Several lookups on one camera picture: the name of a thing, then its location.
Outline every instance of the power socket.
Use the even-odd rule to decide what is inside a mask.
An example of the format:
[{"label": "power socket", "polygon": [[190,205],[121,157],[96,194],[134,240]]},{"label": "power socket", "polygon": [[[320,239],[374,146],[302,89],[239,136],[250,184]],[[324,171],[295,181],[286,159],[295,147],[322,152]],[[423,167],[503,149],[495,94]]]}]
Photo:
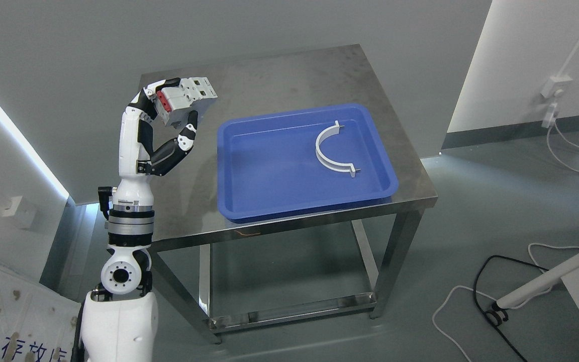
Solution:
[{"label": "power socket", "polygon": [[546,99],[559,97],[567,89],[573,79],[568,75],[550,76],[549,80],[544,83],[540,94]]},{"label": "power socket", "polygon": [[27,198],[16,196],[10,198],[10,207],[3,211],[2,217],[19,229],[29,229],[36,214],[37,208]]}]

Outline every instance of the table top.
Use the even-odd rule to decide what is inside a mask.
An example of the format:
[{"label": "table top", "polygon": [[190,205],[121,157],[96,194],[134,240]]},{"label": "table top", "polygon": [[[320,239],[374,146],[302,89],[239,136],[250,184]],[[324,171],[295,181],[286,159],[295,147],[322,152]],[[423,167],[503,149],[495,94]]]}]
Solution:
[{"label": "table top", "polygon": [[[205,113],[189,156],[166,176],[151,181],[156,211],[154,250],[431,208],[437,200],[432,181],[358,44],[147,73],[140,87],[176,76],[206,76],[218,100]],[[370,111],[399,178],[392,197],[373,206],[246,224],[230,222],[219,213],[216,133],[223,122],[343,103],[359,103]],[[155,147],[174,136],[172,128],[154,123]]]}]

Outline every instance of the table leg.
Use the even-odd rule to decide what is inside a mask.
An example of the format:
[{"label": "table leg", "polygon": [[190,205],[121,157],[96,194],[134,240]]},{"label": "table leg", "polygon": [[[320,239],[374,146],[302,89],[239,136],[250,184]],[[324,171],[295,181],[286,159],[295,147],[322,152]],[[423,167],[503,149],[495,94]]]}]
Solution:
[{"label": "table leg", "polygon": [[372,319],[383,314],[390,293],[393,291],[399,272],[404,265],[404,259],[419,226],[421,216],[423,216],[423,210],[408,211],[395,216],[395,223],[388,239],[388,246],[385,248],[379,277],[374,289],[376,306],[370,313]]},{"label": "table leg", "polygon": [[211,244],[200,245],[198,304],[211,317]]},{"label": "table leg", "polygon": [[209,330],[207,314],[198,306],[195,298],[184,288],[157,252],[151,255],[151,272],[154,287],[186,321],[207,341],[221,343],[220,337]]},{"label": "table leg", "polygon": [[368,242],[368,237],[365,234],[363,221],[352,220],[351,224],[352,232],[354,232],[354,238],[356,238],[356,244],[358,245],[359,252],[361,253],[363,266],[365,266],[365,272],[368,275],[370,290],[374,291],[374,286],[376,286],[376,278],[379,276],[379,269],[376,267],[376,262],[374,262],[374,255],[372,255],[372,249],[370,249],[370,243]]}]

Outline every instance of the white pole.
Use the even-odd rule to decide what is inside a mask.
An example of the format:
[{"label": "white pole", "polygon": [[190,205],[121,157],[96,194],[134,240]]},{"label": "white pole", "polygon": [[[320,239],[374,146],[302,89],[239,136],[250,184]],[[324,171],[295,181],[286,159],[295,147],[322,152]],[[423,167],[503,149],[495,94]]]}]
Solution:
[{"label": "white pole", "polygon": [[546,273],[531,280],[527,284],[515,289],[496,301],[497,307],[501,309],[509,309],[520,305],[525,300],[535,296],[535,294],[544,291],[548,287],[558,284],[561,277],[579,268],[579,253],[576,256],[566,260],[557,265]]}]

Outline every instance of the stainless steel table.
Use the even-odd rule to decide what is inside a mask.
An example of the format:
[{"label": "stainless steel table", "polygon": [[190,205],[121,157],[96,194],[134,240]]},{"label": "stainless steel table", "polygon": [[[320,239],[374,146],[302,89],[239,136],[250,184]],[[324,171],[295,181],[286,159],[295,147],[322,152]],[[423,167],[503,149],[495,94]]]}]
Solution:
[{"label": "stainless steel table", "polygon": [[[381,316],[423,211],[434,206],[437,194],[361,47],[340,46],[159,71],[142,75],[140,87],[175,76],[207,76],[219,98],[200,123],[195,149],[190,156],[166,177],[151,183],[156,200],[156,241],[151,247],[155,288],[212,343],[220,343],[221,332],[328,314],[372,309],[370,318]],[[399,189],[390,200],[363,208],[248,224],[234,224],[218,212],[216,132],[223,122],[342,103],[360,103],[370,110],[399,178]],[[154,144],[171,137],[171,129],[154,127]],[[395,222],[383,261],[377,268],[361,219],[392,214],[395,214]],[[267,311],[211,315],[212,243],[338,222],[351,222],[372,290]],[[158,255],[166,250],[196,245],[202,245],[198,301]]]}]

